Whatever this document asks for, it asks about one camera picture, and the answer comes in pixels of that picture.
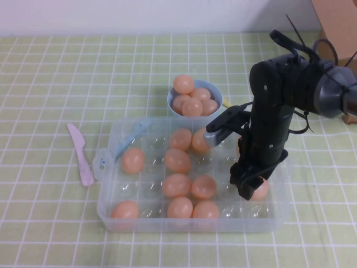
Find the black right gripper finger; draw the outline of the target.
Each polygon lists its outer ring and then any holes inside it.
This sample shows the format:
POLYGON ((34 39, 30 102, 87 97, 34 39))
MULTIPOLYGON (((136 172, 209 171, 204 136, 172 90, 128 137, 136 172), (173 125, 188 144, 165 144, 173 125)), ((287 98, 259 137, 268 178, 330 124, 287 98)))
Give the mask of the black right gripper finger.
POLYGON ((264 183, 263 178, 253 178, 238 186, 239 195, 245 200, 251 200, 254 192, 264 183))

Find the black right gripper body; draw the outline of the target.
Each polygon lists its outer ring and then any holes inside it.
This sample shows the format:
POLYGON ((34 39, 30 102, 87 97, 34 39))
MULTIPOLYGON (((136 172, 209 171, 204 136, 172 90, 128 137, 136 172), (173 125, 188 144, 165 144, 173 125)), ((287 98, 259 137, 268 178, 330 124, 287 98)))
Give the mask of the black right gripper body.
POLYGON ((239 144, 239 161, 231 167, 230 183, 239 186, 249 178, 264 179, 286 158, 284 145, 288 139, 293 112, 252 111, 239 144))

